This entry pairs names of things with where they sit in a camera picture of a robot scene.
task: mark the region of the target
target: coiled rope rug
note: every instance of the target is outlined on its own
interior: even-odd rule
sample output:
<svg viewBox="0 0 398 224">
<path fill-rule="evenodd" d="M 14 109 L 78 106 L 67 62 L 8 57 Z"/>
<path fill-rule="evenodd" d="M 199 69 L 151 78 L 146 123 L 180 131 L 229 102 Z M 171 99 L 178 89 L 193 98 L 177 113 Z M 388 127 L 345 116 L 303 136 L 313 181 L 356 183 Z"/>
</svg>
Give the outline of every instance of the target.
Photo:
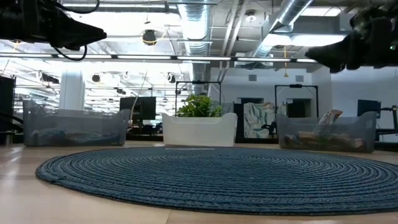
<svg viewBox="0 0 398 224">
<path fill-rule="evenodd" d="M 398 166 L 313 152 L 108 149 L 55 157 L 36 175 L 100 197 L 187 210 L 274 215 L 398 210 Z"/>
</svg>

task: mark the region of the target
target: ceiling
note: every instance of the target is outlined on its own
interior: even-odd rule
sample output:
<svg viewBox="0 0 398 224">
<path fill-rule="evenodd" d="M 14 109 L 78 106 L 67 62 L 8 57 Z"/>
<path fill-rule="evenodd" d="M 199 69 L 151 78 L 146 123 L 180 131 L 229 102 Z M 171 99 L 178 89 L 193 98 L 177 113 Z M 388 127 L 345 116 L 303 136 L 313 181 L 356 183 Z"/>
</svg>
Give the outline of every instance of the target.
<svg viewBox="0 0 398 224">
<path fill-rule="evenodd" d="M 211 7 L 211 37 L 208 40 L 211 42 L 211 55 L 220 55 L 221 53 L 224 36 L 226 35 L 226 24 L 233 5 L 232 0 L 220 0 L 218 2 L 217 5 Z M 343 10 L 361 2 L 314 1 L 304 11 L 302 16 L 335 17 Z M 239 40 L 233 46 L 233 54 L 250 52 L 258 46 L 262 40 L 261 27 L 264 19 L 267 15 L 279 10 L 280 1 L 275 0 L 273 5 L 274 8 L 272 8 L 271 0 L 249 1 L 247 10 L 254 10 L 256 20 L 243 20 L 238 32 Z M 185 54 L 181 20 L 177 14 L 94 12 L 85 15 L 70 13 L 70 16 L 77 21 L 100 27 L 107 32 L 107 39 L 88 46 L 89 54 Z M 154 46 L 147 46 L 142 42 L 141 35 L 147 29 L 155 30 L 158 41 Z M 303 46 L 288 45 L 282 48 L 274 47 L 270 54 L 274 57 L 305 58 L 304 53 L 306 50 L 307 48 Z M 66 54 L 76 53 L 66 49 L 61 51 Z M 48 44 L 14 44 L 8 40 L 0 40 L 0 52 L 57 54 Z M 16 91 L 16 97 L 20 99 L 34 98 L 49 108 L 57 107 L 60 85 L 40 81 L 38 71 L 57 78 L 61 82 L 63 71 L 70 67 L 78 68 L 85 74 L 87 109 L 109 111 L 107 108 L 111 108 L 111 110 L 117 111 L 119 106 L 118 98 L 136 96 L 139 93 L 139 96 L 152 95 L 160 97 L 158 112 L 172 114 L 175 107 L 173 90 L 175 85 L 169 83 L 167 74 L 175 75 L 176 80 L 189 81 L 191 79 L 190 68 L 192 66 L 189 63 L 138 63 L 101 60 L 87 60 L 76 63 L 67 59 L 27 60 L 23 58 L 0 58 L 0 69 L 4 70 L 3 75 L 17 77 L 17 86 L 19 88 Z M 269 68 L 278 70 L 277 66 Z M 99 83 L 93 82 L 93 75 L 100 75 L 102 81 Z M 143 85 L 144 89 L 140 92 L 141 85 Z M 112 89 L 116 87 L 124 89 L 126 94 L 118 94 L 115 89 Z M 184 98 L 187 96 L 189 94 L 188 91 L 183 91 L 180 97 Z M 104 106 L 93 106 L 92 100 L 95 100 L 96 105 Z"/>
</svg>

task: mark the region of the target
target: black monitor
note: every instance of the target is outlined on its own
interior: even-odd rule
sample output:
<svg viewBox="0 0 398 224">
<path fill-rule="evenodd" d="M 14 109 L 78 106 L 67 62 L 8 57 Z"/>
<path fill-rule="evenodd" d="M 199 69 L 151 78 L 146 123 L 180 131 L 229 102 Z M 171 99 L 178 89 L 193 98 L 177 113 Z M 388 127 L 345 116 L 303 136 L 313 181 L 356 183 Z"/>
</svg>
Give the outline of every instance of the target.
<svg viewBox="0 0 398 224">
<path fill-rule="evenodd" d="M 120 99 L 120 110 L 131 110 L 135 97 L 125 97 Z M 156 97 L 143 96 L 139 97 L 134 106 L 134 119 L 153 120 L 156 119 Z"/>
<path fill-rule="evenodd" d="M 369 112 L 377 112 L 377 118 L 380 118 L 381 102 L 376 100 L 358 100 L 358 116 Z"/>
</svg>

